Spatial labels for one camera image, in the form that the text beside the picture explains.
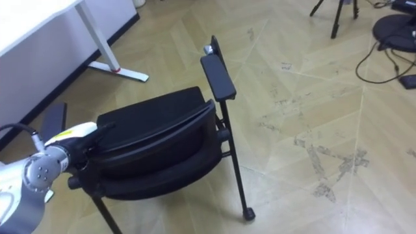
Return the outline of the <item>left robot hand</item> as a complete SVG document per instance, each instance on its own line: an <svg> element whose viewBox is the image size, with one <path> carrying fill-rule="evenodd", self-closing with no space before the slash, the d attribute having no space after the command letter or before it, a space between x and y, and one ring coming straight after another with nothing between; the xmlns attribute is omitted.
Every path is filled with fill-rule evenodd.
<svg viewBox="0 0 416 234"><path fill-rule="evenodd" d="M114 123L98 125L95 122L73 126L48 140L46 152L57 160L63 173L87 162L90 152L114 126Z"/></svg>

